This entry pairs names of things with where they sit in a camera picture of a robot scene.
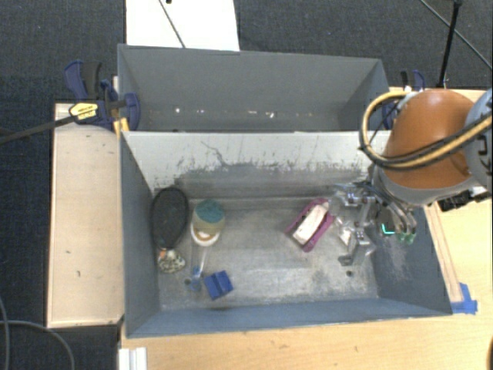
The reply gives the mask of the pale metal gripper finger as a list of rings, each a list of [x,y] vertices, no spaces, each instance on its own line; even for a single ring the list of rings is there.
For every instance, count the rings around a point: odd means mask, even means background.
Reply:
[[[371,208],[371,196],[355,184],[335,184],[330,188],[329,213],[342,217],[352,212],[358,217],[367,217]]]
[[[343,267],[363,264],[366,257],[376,249],[375,244],[363,230],[342,230],[339,239],[347,250],[345,254],[338,257]]]

